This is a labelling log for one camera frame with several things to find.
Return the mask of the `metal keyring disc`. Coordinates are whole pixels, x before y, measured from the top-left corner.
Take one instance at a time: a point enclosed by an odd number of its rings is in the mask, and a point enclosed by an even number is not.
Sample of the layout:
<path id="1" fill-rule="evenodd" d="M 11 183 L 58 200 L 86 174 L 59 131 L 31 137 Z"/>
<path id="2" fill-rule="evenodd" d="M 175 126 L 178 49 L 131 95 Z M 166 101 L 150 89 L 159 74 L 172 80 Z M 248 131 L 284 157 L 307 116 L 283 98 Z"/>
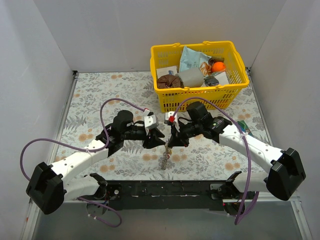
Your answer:
<path id="1" fill-rule="evenodd" d="M 162 155 L 162 160 L 161 160 L 161 165 L 160 165 L 161 170 L 165 170 L 167 168 L 168 161 L 169 161 L 171 154 L 172 154 L 172 148 L 168 147 L 167 143 L 164 145 L 164 147 L 165 147 L 165 150 Z"/>

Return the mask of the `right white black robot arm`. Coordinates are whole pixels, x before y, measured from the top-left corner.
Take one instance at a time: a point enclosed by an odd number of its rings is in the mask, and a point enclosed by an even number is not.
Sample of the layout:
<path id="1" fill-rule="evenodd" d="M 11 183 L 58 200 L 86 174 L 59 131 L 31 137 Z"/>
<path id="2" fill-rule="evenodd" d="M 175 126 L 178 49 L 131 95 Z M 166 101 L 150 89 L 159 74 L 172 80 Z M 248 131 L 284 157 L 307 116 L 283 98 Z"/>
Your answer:
<path id="1" fill-rule="evenodd" d="M 221 186 L 215 187 L 217 195 L 237 199 L 245 191 L 269 192 L 274 197 L 287 201 L 306 178 L 299 153 L 293 148 L 282 150 L 244 135 L 230 120 L 212 117 L 199 101 L 187 107 L 189 119 L 186 124 L 173 111 L 165 114 L 164 122 L 171 127 L 168 147 L 187 147 L 189 139 L 203 135 L 209 140 L 232 148 L 259 165 L 262 172 L 237 171 Z"/>

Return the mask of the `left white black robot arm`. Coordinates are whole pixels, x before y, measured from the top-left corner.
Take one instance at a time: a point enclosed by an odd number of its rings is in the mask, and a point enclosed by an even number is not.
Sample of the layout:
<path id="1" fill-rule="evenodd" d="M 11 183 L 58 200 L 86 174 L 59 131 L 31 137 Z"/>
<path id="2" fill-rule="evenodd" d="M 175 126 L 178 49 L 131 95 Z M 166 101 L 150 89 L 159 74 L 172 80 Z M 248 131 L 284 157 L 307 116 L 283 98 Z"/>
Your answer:
<path id="1" fill-rule="evenodd" d="M 125 140 L 141 141 L 145 149 L 165 145 L 164 134 L 158 129 L 159 121 L 150 112 L 143 120 L 134 122 L 133 113 L 118 112 L 113 122 L 96 136 L 85 148 L 52 163 L 38 164 L 26 189 L 27 195 L 48 215 L 56 211 L 64 201 L 88 196 L 101 200 L 107 194 L 107 180 L 97 173 L 80 179 L 75 177 L 93 164 L 110 157 L 120 150 Z"/>

